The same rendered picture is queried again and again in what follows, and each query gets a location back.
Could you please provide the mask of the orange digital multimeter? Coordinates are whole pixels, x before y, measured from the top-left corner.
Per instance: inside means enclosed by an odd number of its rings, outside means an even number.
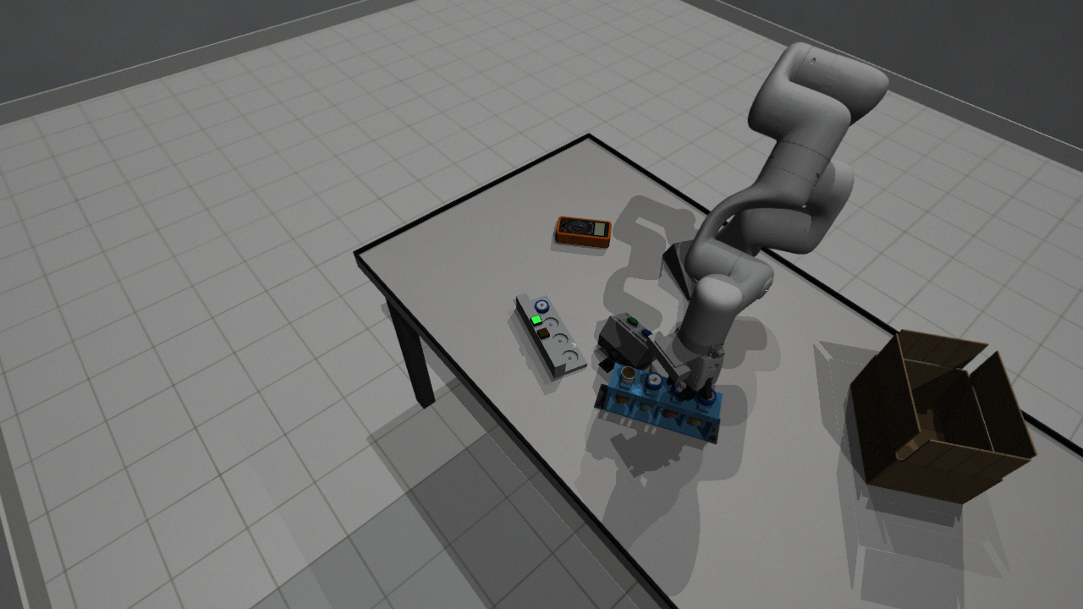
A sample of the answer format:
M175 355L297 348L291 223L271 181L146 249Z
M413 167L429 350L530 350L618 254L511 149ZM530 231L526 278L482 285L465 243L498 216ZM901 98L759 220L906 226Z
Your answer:
M612 223L585 218L560 217L556 230L558 243L606 248Z

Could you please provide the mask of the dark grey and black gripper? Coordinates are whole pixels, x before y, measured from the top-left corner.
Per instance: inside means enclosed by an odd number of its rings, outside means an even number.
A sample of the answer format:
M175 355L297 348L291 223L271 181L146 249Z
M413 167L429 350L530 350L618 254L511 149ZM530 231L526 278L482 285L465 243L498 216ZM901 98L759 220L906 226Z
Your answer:
M712 398L712 385L716 384L719 377L721 366L723 366L723 357L702 355L688 362L687 365L691 373L684 379L687 388L682 389L679 401L690 401L694 396L701 396L705 400Z

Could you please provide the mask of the dark grey button housing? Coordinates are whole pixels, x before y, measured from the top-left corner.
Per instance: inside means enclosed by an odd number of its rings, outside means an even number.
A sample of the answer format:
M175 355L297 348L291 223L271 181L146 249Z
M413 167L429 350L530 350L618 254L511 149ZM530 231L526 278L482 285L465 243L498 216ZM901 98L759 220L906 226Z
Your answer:
M599 364L606 373L614 370L613 361L630 366L632 370L645 370L647 364L655 361L655 357L650 349L647 349L647 336L652 332L647 331L637 319L622 313L622 315L611 315L606 320L606 326L599 334L598 344L609 353L604 361Z

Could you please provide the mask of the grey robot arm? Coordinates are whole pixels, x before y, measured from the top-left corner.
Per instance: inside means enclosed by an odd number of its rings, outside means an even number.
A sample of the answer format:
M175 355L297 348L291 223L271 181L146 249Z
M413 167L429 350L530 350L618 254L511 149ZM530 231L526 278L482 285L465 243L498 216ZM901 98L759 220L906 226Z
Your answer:
M856 59L804 42L786 47L748 112L748 127L775 146L755 183L701 223L684 259L696 286L681 328L647 336L674 384L688 378L693 359L725 357L736 315L772 286L772 267L756 258L761 247L804 255L827 234L854 187L854 170L832 157L888 87L886 74Z

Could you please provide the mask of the black table edge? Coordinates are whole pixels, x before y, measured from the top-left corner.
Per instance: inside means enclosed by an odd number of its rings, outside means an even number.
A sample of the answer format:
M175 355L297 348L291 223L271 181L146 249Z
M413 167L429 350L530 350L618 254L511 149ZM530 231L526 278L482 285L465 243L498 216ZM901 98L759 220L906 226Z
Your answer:
M483 190L487 190L487 189L490 189L490 187L492 187L492 186L494 186L496 184L501 184L503 181L506 180L506 178L511 178L512 176L517 176L518 173L521 173L521 171L525 171L526 169L535 166L539 161L546 161L547 158L552 157L552 156L554 156L558 153L561 153L561 151L569 150L574 144L579 144L580 141L585 141L585 139L587 139L587 138L591 138L592 141L595 141L596 143L600 144L600 146L604 147L604 150L608 150L608 151L610 151L610 153L613 153L615 156L618 156L619 159L622 159L622 161L629 163L634 168L637 168L639 171L641 171L642 173L644 173L647 177L653 178L653 180L655 180L655 182L657 182L660 185L662 185L662 186L664 186L664 187L666 187L668 190L671 190L671 192L674 193L674 195L679 196L680 198L682 198L682 200L687 200L687 203L690 203L691 205L693 205L694 207L696 207L699 209L699 211L707 213L707 215L709 212L712 212L712 211L708 211L708 209L706 209L704 206L702 206L699 203L696 203L696 200L692 200L692 198L690 198L687 195L682 194L680 192L680 190L677 190L677 189L673 187L671 185L666 184L666 182L664 182L664 180L662 180L657 176L654 176L654 174L650 173L650 171L647 171L644 168L640 167L640 165L638 165L638 163L631 161L630 159L628 159L628 157L624 156L623 154L619 154L618 151L612 150L612 147L610 145L606 145L606 143L600 141L597 137L593 137L592 134L585 134L585 135L580 137L579 139L576 139L576 140L572 141L571 143L567 143L564 146L560 147L560 150L554 150L554 151L552 151L552 153L548 153L545 156L539 157L538 159L536 159L536 161L526 163L526 165L524 165L521 168L518 168L514 171L511 171L511 173L503 176L501 178L496 178L496 180L492 181L490 184L485 184L482 187L479 187L477 190L472 190L472 192L470 192L467 195L464 195L464 197L457 198L457 200L452 200L452 203L449 203L449 204L447 204L447 205L445 205L445 206L443 206L441 208L438 208L438 211L433 211L431 213L425 215L422 218L419 218L416 221L414 221L414 222L412 222L412 223L409 223L407 225L399 228L399 230L395 230L395 231L393 231L393 232L384 235L383 238L374 239L374 242L369 243L368 245L363 246L362 248L357 248L357 250L355 250L353 252L355 252L355 257L357 258L357 260L360 260L360 263L362 263L362 265L366 267L366 269L368 270L368 272L371 275L374 275L374 278L376 278L377 282L379 282L382 285L382 287L384 288L384 290L388 291L389 294L391 294L391 297L397 302L399 307L401 307L406 312L406 315L409 315L409 318L412 318L412 320L414 321L414 323L416 323L416 325L418 327L420 327L421 331L423 331L423 334L426 334L428 336L428 338L431 340L431 342L436 344L438 350L440 350L441 352L443 352L444 357L448 358L448 361L451 361L451 364L453 364L453 366L455 366L455 370L458 370L459 373L461 375L464 375L465 380L467 383L471 384L471 386L473 386L473 388L475 388L477 393L479 393L482 398L484 398L485 402L487 402L487 404L491 406L492 411L495 411L495 413L498 414L498 416L500 417L500 419L503 419L504 424L509 425L509 429L513 433L517 435L517 438L519 438L520 441L522 441L525 444L526 448L529 448L529 450L531 451L531 454L533 454L535 456L535 458L539 459L539 463L542 463L542 465L544 465L544 467L546 468L546 470L548 472L550 472L550 474L553 475L553 478L556 479L556 481L558 483L560 483L560 485L562 485L562 488L564 488L566 490L567 494L571 495L571 497L575 502L577 502L577 504L579 504L580 508L583 508L583 510L585 511L585 515L588 515L589 517L591 517L591 520L593 521L593 523L604 533L604 535L606 535L608 539L610 539L610 541L613 543L613 545L615 545L618 548L618 550L622 552L622 554L625 556L625 558L628 560L628 562L632 563L632 567L635 569L637 569L638 572L640 572L640 575L643 576L643 578L645 578L647 584L649 584L650 586L652 586L653 589L655 589L655 592L658 593L658 595L661 596L662 599L664 599L664 601L667 604L667 606L670 606L671 609L679 609L677 606L674 605L674 602L671 602L671 599L669 599L667 597L667 595L664 592L662 592L662 589L660 589L660 586L657 584L655 584L655 582L653 581L653 579L651 576L647 575L645 569L642 569L642 567L640 567L640 563L637 563L635 561L635 559L631 557L631 555L629 554L629 552L625 550L625 548L623 548L622 545L619 545L618 540L616 540L615 537L613 537L613 535L611 535L611 533L610 533L610 531L608 531L606 527L604 527L604 524L600 523L600 521L593 515L593 513L588 507L585 507L585 504L583 503L583 501L580 501L580 498L573 493L573 491L571 490L571 488L569 488L566 485L566 483L560 477L558 477L558 474L552 469L552 466L548 465L547 462L546 462L546 459L542 458L542 455L539 455L539 453L537 453L537 451L535 450L535 448L532 448L530 445L530 443L525 439L525 437L522 436L521 433L519 433L519 431L517 431L517 428L514 427L514 425L512 425L511 422L509 422L508 419L506 419L506 417L504 417L503 411L499 411L498 406L495 406L495 404L492 403L492 401L490 400L490 398L487 396L485 396L485 393L477 386L477 384L474 381L472 381L472 379L470 378L470 376L468 376L467 374L465 374L465 371L461 370L461 367L455 362L455 359L453 359L448 354L448 351L446 351L445 349L443 349L443 347L441 346L441 344L438 344L438 340L433 336L431 336L431 334L428 332L428 329L425 329L425 327L422 326L422 324L414 315L412 315L410 310L407 309L405 307L405 304L403 304L403 302L401 302L401 300L397 299L396 294L394 294L393 291L391 291L390 288L388 288L388 286L384 284L384 282L382 281L382 278L380 278L374 272L374 270L371 270L371 267L367 265L366 262L365 262L365 260L363 260L362 257L360 257L357 255L357 254L362 254L362 252L367 251L369 248L371 248L371 247L374 247L376 245L381 244L382 242L384 242L384 239L394 238L394 236L396 236L399 233L402 233L403 231L406 231L406 230L410 230L412 226L421 224L422 222L425 222L426 220L428 220L428 219L436 216L438 213L447 211L451 207L456 206L459 203L464 203L464 200L468 200L468 198L471 198L471 197L475 196L477 194L482 193ZM889 334L893 334L893 335L899 334L899 332L897 329L893 329L892 327L888 326L888 324L886 324L885 322L882 322L878 318L876 318L874 315L870 315L870 313L866 310L862 309L861 307L858 307L858 304L854 304L854 302L850 301L849 299L846 299L841 294L839 294L837 291L834 291L834 289L828 288L827 285L825 285L823 282L817 281L812 275L808 274L807 272L804 272L800 269L800 267L792 265L792 263L790 263L790 260L785 260L783 257L780 257L780 255L778 255L777 252L773 252L772 250L770 250L770 248L764 248L764 247L761 247L761 250L764 252L769 254L775 260L778 260L781 263L783 263L783 265L790 267L790 270L793 270L793 271L797 272L798 274L803 275L803 277L805 280L809 280L810 282L815 283L815 285L817 285L818 288L822 288L824 291L827 291L828 294L831 294L832 296L834 296L834 298L836 298L836 299L840 300L841 302L844 302L844 304L848 304L848 307L854 309L854 311L858 312L858 313L860 313L860 315L863 315L864 318L867 318L871 322L874 322L875 324L877 324L878 326L880 326L880 328L886 329L887 332L889 332ZM1026 422L1029 422L1032 425L1035 425L1036 428L1040 429L1040 431L1043 431L1043 432L1049 435L1053 439L1055 439L1055 440L1059 441L1061 444L1064 444L1064 446L1071 448L1071 450L1073 452L1078 453L1080 455L1080 457L1083 458L1083 448L1077 446L1077 444L1074 444L1071 440L1068 440L1067 438L1064 438L1064 436L1061 436L1060 433L1058 433L1056 431L1052 431L1052 429L1048 427L1048 425L1044 425L1042 422L1033 419L1033 417L1030 414L1027 414L1025 411L1021 411L1021 412L1022 412L1022 414L1025 414L1025 420Z

